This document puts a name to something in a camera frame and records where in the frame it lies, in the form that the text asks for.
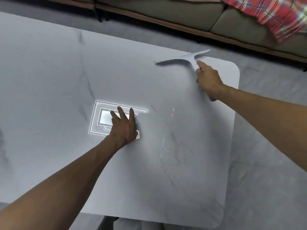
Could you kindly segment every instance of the person's right arm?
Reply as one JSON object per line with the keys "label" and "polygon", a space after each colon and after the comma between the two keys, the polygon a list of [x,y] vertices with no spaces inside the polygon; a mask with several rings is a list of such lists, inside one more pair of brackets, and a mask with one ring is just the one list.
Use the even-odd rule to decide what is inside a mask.
{"label": "person's right arm", "polygon": [[217,70],[197,62],[197,82],[248,121],[282,153],[307,171],[307,106],[251,94],[224,85]]}

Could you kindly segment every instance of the hand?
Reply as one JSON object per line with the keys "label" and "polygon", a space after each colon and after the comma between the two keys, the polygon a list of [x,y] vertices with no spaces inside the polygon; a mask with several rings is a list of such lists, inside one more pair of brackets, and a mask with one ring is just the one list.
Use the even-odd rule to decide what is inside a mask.
{"label": "hand", "polygon": [[196,70],[196,82],[201,87],[202,91],[206,92],[214,99],[217,99],[217,95],[223,86],[223,82],[219,76],[219,73],[217,70],[214,70],[211,66],[206,65],[202,61],[198,60],[197,64],[200,69]]}
{"label": "hand", "polygon": [[114,140],[116,149],[119,150],[125,145],[134,141],[138,133],[136,130],[133,109],[130,108],[129,119],[125,115],[122,108],[118,106],[117,110],[119,112],[120,118],[114,113],[114,111],[110,112],[113,126],[109,136]]}

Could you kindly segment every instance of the tabletop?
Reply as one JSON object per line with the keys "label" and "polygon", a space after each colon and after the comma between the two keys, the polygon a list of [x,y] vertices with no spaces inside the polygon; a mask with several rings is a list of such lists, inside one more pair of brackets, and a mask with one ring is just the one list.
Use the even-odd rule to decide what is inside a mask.
{"label": "tabletop", "polygon": [[[206,228],[221,222],[235,113],[209,101],[188,64],[154,64],[186,52],[1,15],[0,201],[97,145],[119,105],[134,108],[140,138],[111,159],[82,212]],[[234,63],[199,59],[238,87]]]}

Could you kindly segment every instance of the person's left hand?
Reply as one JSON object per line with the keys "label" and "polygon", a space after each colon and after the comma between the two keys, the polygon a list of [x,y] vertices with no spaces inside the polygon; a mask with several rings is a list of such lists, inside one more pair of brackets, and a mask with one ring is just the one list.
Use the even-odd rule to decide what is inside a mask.
{"label": "person's left hand", "polygon": [[125,115],[122,108],[117,107],[120,118],[111,111],[112,129],[109,136],[114,140],[116,149],[119,150],[130,142],[134,141],[137,136],[137,129],[135,123],[135,116],[133,109],[130,108],[129,119]]}

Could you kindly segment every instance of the squeegee handle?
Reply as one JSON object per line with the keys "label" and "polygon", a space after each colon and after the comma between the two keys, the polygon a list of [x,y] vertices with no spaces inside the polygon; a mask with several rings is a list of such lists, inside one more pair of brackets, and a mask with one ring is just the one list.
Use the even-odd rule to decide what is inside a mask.
{"label": "squeegee handle", "polygon": [[[193,63],[191,63],[191,64],[192,64],[192,66],[193,66],[193,68],[194,68],[194,71],[196,71],[197,69],[200,69],[200,67],[198,66],[198,64],[196,63],[195,60],[194,60]],[[208,97],[209,97],[209,100],[210,100],[211,102],[214,102],[214,101],[215,101],[215,99],[214,99],[213,97],[211,97],[211,96],[209,96],[209,95],[208,95]]]}

